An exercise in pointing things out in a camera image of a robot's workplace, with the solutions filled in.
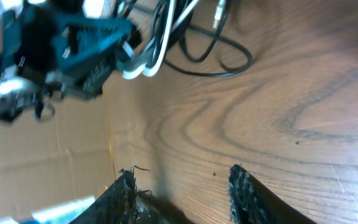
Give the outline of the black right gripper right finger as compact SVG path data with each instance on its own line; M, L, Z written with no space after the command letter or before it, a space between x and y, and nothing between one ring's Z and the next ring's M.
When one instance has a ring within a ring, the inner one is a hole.
M315 224L238 164L230 168L228 192L230 217L234 223Z

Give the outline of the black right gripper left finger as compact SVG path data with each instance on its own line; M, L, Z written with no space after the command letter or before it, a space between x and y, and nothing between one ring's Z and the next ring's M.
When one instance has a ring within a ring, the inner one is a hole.
M193 223L171 201L137 188L133 168L120 170L116 179L71 224Z

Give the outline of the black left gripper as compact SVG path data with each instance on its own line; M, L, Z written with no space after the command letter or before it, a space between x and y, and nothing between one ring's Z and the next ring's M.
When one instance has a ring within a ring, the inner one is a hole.
M59 91L98 97L115 70L117 43L132 31L127 19L91 19L82 6L23 6L3 11L0 81L7 95L39 99Z

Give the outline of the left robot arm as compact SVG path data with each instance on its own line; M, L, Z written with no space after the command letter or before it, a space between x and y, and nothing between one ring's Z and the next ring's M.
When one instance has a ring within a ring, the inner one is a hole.
M11 123L31 108L41 121L55 93L97 98L116 69L119 44L133 31L123 18L29 3L20 13L0 8L0 120Z

